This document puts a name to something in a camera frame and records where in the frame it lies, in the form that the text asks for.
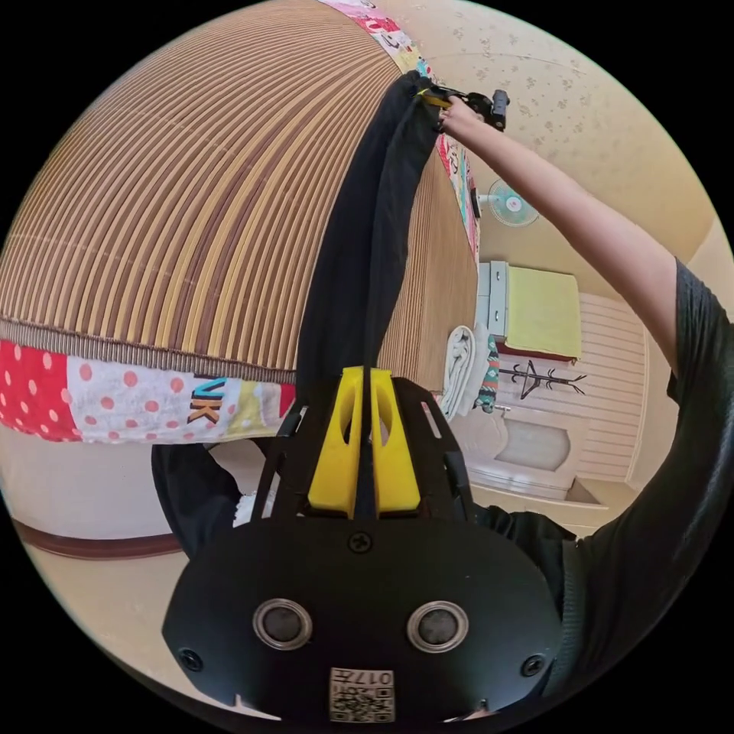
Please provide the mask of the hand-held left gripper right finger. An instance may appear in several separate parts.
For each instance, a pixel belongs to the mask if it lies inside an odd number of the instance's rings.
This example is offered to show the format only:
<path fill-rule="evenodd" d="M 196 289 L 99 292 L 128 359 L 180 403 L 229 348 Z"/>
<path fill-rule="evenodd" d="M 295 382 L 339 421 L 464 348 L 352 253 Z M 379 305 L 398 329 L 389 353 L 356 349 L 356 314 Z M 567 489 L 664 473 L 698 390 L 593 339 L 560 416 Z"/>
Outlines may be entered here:
<path fill-rule="evenodd" d="M 421 496 L 391 373 L 369 374 L 372 465 L 379 512 L 415 512 Z"/>

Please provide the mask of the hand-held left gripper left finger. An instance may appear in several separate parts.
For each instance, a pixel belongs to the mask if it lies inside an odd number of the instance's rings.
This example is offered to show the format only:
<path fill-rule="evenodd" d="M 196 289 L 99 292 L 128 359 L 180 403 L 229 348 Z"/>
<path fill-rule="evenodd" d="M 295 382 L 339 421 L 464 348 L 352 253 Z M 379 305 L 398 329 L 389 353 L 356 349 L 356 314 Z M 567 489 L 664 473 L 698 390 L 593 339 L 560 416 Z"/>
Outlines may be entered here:
<path fill-rule="evenodd" d="M 343 370 L 307 494 L 317 512 L 352 519 L 362 444 L 364 368 Z"/>

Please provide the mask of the person's right hand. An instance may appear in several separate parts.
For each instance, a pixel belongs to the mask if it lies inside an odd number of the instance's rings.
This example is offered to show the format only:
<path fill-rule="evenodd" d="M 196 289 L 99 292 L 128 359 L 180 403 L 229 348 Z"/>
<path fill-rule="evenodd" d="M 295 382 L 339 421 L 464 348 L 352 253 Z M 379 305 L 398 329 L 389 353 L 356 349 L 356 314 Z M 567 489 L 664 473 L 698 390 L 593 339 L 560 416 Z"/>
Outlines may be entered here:
<path fill-rule="evenodd" d="M 447 106 L 439 113 L 439 131 L 457 141 L 463 141 L 472 133 L 481 132 L 485 126 L 484 118 L 458 96 L 449 96 Z"/>

